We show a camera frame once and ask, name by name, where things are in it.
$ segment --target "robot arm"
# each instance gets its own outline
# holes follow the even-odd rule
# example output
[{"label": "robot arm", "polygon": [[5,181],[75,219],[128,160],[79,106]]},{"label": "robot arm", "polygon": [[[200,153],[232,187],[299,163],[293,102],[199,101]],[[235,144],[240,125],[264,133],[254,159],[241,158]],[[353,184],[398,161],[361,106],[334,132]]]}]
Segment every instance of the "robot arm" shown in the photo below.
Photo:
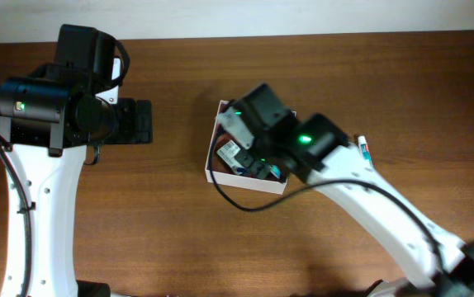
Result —
[{"label": "robot arm", "polygon": [[[294,173],[308,185],[345,180],[315,189],[356,219],[391,254],[406,277],[378,285],[370,296],[402,296],[406,290],[409,295],[426,291],[437,296],[474,295],[474,243],[466,245],[418,211],[367,166],[356,145],[324,116],[314,115],[300,123],[262,85],[230,104],[217,120],[249,153],[280,167],[285,175]],[[391,194],[409,214],[356,181]],[[438,245],[443,271],[427,235]]]},{"label": "robot arm", "polygon": [[63,25],[54,63],[0,86],[0,155],[9,191],[1,296],[111,295],[106,284],[76,281],[73,221],[87,146],[98,152],[104,144],[152,142],[150,101],[117,98],[129,63],[112,36]]}]

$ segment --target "open cardboard box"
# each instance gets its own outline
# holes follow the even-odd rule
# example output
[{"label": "open cardboard box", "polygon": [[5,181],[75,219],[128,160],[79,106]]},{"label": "open cardboard box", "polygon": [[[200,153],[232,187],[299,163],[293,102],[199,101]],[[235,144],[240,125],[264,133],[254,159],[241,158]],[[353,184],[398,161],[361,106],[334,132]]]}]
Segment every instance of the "open cardboard box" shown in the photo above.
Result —
[{"label": "open cardboard box", "polygon": [[[226,104],[228,104],[227,101],[219,102],[217,115],[222,111],[222,109],[224,108]],[[216,119],[215,126],[213,127],[213,133],[211,134],[211,140],[210,140],[209,145],[211,145],[211,142],[213,141],[213,138],[215,137],[216,128],[218,126],[219,126],[219,123]],[[208,146],[207,157],[212,158],[211,163],[213,166],[213,176],[215,176],[215,179],[217,180],[218,184],[226,185],[226,186],[237,186],[244,189],[265,191],[265,192],[274,193],[274,194],[282,194],[285,191],[285,187],[287,187],[287,181],[279,182],[279,181],[275,181],[273,178],[260,180],[254,177],[242,177],[242,176],[235,175],[230,169],[228,169],[226,165],[224,165],[223,162],[216,156],[216,151],[223,145],[223,143],[221,142],[224,137],[225,137],[224,135],[220,137],[217,145],[215,146],[215,152],[213,153],[212,156],[209,155],[210,149]],[[213,182],[211,180],[210,171],[207,169],[207,161],[209,160],[208,158],[206,159],[206,166],[205,166],[206,177],[207,177],[208,182]]]}]

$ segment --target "pen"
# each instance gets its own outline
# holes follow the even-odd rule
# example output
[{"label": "pen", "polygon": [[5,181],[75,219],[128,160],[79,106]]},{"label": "pen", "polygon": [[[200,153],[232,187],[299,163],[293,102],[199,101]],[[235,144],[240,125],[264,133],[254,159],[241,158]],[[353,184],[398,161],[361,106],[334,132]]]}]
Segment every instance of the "pen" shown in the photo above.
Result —
[{"label": "pen", "polygon": [[363,158],[367,161],[371,168],[374,168],[372,165],[371,154],[369,153],[369,146],[367,146],[367,140],[365,136],[358,136],[358,148]]}]

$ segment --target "black cable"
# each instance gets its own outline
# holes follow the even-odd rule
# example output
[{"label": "black cable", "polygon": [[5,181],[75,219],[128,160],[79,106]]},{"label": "black cable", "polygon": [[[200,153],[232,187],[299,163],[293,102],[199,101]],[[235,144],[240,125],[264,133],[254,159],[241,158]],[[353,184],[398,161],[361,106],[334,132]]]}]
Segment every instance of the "black cable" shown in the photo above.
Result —
[{"label": "black cable", "polygon": [[130,57],[127,53],[127,50],[125,49],[125,46],[123,46],[119,40],[114,39],[114,45],[118,48],[118,51],[121,54],[121,73],[119,77],[112,79],[111,85],[112,87],[121,87],[123,84],[123,79],[127,75],[127,72],[129,72]]},{"label": "black cable", "polygon": [[428,241],[430,247],[432,248],[432,252],[434,253],[435,257],[437,258],[438,267],[439,267],[441,273],[443,273],[444,275],[448,274],[444,270],[444,260],[443,260],[442,254],[441,254],[441,250],[439,248],[439,242],[434,238],[434,236],[431,234],[431,232],[428,230],[428,228],[426,228],[426,226],[424,226],[422,221],[406,205],[404,205],[404,203],[402,203],[400,200],[398,200],[395,196],[393,196],[388,191],[380,188],[377,185],[373,185],[372,183],[365,182],[365,181],[359,181],[359,180],[355,180],[355,179],[349,179],[349,178],[334,179],[334,180],[317,182],[316,184],[312,184],[312,185],[308,185],[308,186],[303,186],[302,188],[300,188],[298,190],[295,190],[291,193],[288,193],[284,196],[281,196],[281,197],[277,198],[276,200],[274,200],[272,202],[269,202],[266,205],[259,206],[259,207],[254,207],[254,208],[245,207],[245,206],[242,206],[239,203],[235,202],[234,200],[229,198],[224,193],[224,191],[219,187],[219,184],[217,183],[217,181],[215,179],[215,175],[213,174],[213,166],[212,166],[211,159],[212,159],[212,156],[213,156],[213,152],[215,151],[216,142],[217,142],[218,138],[223,133],[224,133],[224,129],[219,127],[217,129],[215,137],[213,138],[213,141],[211,142],[210,151],[208,153],[209,157],[208,157],[208,161],[207,161],[207,166],[208,166],[208,170],[210,172],[211,180],[213,181],[213,186],[215,186],[215,188],[217,189],[217,191],[219,192],[219,194],[221,196],[223,196],[228,202],[230,202],[237,209],[242,210],[242,211],[246,211],[246,212],[258,212],[258,211],[262,211],[262,210],[268,210],[268,209],[282,203],[283,201],[286,201],[288,199],[293,198],[294,196],[296,196],[298,194],[301,194],[304,191],[308,191],[308,190],[314,189],[314,188],[319,187],[319,186],[328,186],[328,185],[339,184],[339,183],[354,184],[354,185],[363,186],[366,189],[373,190],[373,191],[381,194],[382,196],[385,196],[387,199],[389,199],[391,202],[393,202],[395,205],[397,205],[402,211],[404,211],[413,220],[413,222],[417,225],[417,227],[419,227],[419,229],[422,231],[424,236],[427,238],[427,241]]},{"label": "black cable", "polygon": [[101,157],[100,146],[94,146],[94,159],[91,163],[83,163],[83,165],[94,166],[99,163],[99,159]]},{"label": "black cable", "polygon": [[4,164],[10,178],[12,179],[13,185],[17,189],[17,193],[21,200],[21,209],[18,211],[19,214],[23,215],[24,218],[24,236],[25,236],[25,262],[24,262],[24,280],[22,281],[21,287],[21,296],[28,296],[28,289],[30,288],[30,278],[31,278],[31,218],[30,218],[30,206],[28,205],[28,199],[26,198],[26,193],[22,187],[22,183],[19,180],[15,168],[9,162],[4,150],[2,149],[1,142],[3,142],[2,137],[0,136],[0,159]]}]

